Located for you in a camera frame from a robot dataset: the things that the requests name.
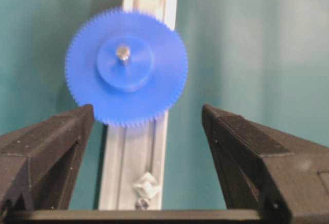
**metal rail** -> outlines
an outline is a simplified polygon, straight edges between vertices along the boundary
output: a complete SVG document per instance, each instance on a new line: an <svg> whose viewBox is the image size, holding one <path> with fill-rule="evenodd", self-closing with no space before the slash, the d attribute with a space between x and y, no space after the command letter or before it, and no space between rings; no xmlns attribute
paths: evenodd
<svg viewBox="0 0 329 224"><path fill-rule="evenodd" d="M175 27L177 0L123 0L124 10L137 9ZM162 188L165 165L168 112L144 127L108 127L99 200L100 210L133 210L138 193L133 185L149 172ZM161 209L162 190L146 199L146 209Z"/></svg>

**screw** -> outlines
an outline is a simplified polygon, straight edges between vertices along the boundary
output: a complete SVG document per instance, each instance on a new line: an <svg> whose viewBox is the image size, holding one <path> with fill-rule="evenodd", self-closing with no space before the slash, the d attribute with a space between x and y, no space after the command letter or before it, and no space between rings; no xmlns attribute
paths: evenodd
<svg viewBox="0 0 329 224"><path fill-rule="evenodd" d="M138 198L135 203L136 210L148 210L149 206L150 206L150 203L145 198Z"/></svg>
<svg viewBox="0 0 329 224"><path fill-rule="evenodd" d="M117 48L116 56L122 64L127 64L130 58L130 48L127 45L120 45Z"/></svg>

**blue gear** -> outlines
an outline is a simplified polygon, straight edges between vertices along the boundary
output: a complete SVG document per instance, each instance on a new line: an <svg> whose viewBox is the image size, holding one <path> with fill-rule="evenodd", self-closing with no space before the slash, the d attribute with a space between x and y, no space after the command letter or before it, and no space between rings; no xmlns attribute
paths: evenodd
<svg viewBox="0 0 329 224"><path fill-rule="evenodd" d="M116 56L120 45L130 48L127 64ZM187 72L179 35L136 11L96 15L76 34L65 63L78 105L92 104L97 120L128 127L162 116L178 100Z"/></svg>

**teal wall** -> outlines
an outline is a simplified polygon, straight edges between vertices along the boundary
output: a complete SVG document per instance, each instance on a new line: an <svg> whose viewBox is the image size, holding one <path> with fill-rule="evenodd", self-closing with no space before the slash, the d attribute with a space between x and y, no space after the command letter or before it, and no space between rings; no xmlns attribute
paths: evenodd
<svg viewBox="0 0 329 224"><path fill-rule="evenodd" d="M121 0L0 0L0 134L76 107L64 58L75 31ZM95 122L72 198L74 209L97 202L103 125Z"/></svg>
<svg viewBox="0 0 329 224"><path fill-rule="evenodd" d="M178 0L189 55L170 112L166 209L224 208L200 121L204 103L329 145L328 0Z"/></svg>
<svg viewBox="0 0 329 224"><path fill-rule="evenodd" d="M189 76L170 111L163 207L225 208L203 103L329 145L328 0L178 0ZM0 0L0 134L76 107L64 79L74 32L121 0ZM95 123L72 209L95 208L104 128Z"/></svg>

